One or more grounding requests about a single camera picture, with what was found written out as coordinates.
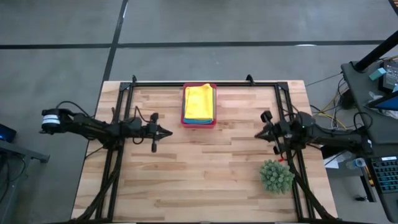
wooden table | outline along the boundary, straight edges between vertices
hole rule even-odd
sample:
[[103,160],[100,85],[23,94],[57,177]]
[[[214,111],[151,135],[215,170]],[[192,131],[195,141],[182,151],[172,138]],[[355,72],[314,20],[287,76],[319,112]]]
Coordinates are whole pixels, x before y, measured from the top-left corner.
[[[310,113],[304,82],[288,83],[292,104]],[[119,84],[104,83],[96,119],[111,121]],[[156,153],[150,151],[150,140],[140,145],[126,141],[114,221],[297,221],[292,193],[272,195],[264,191],[259,180],[264,160],[280,158],[273,153],[274,143],[253,138],[264,125],[259,117],[264,110],[271,110],[273,122],[279,120],[274,89],[222,87],[217,96],[216,127],[185,129],[180,124],[182,88],[134,88],[132,108],[138,106],[145,119],[158,112],[159,123],[173,135],[159,142]],[[89,143],[87,153],[100,146],[97,141]],[[336,216],[321,152],[307,147],[303,156],[311,190]],[[98,193],[105,157],[106,150],[100,150],[85,161],[72,218],[78,217]],[[302,192],[300,196],[307,217]],[[104,209],[108,209],[108,200]]]

red plastic bin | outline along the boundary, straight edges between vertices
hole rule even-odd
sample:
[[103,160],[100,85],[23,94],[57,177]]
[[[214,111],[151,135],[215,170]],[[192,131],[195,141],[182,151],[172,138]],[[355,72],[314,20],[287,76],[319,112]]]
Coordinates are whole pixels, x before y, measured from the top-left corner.
[[[183,91],[182,91],[182,100],[183,102],[185,101],[185,89],[188,86],[202,86],[206,83],[186,83],[183,86]],[[213,122],[211,122],[210,124],[187,124],[184,123],[184,108],[182,108],[181,105],[181,124],[184,128],[214,128],[216,126],[217,123],[217,86],[215,84],[209,83],[210,86],[214,89],[216,97],[215,97],[215,102],[214,102],[214,119]]]

gray concrete floor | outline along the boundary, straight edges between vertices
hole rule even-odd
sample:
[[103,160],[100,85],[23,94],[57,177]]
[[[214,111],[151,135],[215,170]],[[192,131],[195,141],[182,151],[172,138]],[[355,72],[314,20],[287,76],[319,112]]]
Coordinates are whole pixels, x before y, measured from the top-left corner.
[[[0,44],[111,43],[122,0],[0,0]],[[130,0],[120,43],[191,41],[380,40],[396,31],[387,0]],[[119,49],[110,80],[257,80],[315,82],[340,72],[374,45]],[[87,141],[72,134],[45,136],[41,110],[72,100],[95,111],[109,49],[0,50],[0,123],[18,131],[16,144],[51,154],[36,162],[13,223],[70,218]],[[397,55],[398,49],[389,52]],[[341,76],[307,88],[325,106]],[[352,125],[354,111],[339,118]],[[327,120],[319,120],[328,125]],[[358,178],[330,177],[339,217],[388,223],[380,203],[359,203]]]

yellow cloth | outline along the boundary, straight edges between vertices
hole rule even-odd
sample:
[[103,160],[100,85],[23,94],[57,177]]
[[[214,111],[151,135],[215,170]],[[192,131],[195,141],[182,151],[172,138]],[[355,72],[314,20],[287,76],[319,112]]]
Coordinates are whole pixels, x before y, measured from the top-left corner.
[[186,87],[185,118],[213,119],[213,88],[210,84]]

green succulent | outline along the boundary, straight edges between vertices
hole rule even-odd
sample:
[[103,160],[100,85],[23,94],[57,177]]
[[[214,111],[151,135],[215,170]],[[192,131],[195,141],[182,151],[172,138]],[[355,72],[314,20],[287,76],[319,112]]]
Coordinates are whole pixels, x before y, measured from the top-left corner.
[[264,161],[260,169],[261,181],[267,191],[285,194],[292,188],[294,174],[278,161]]

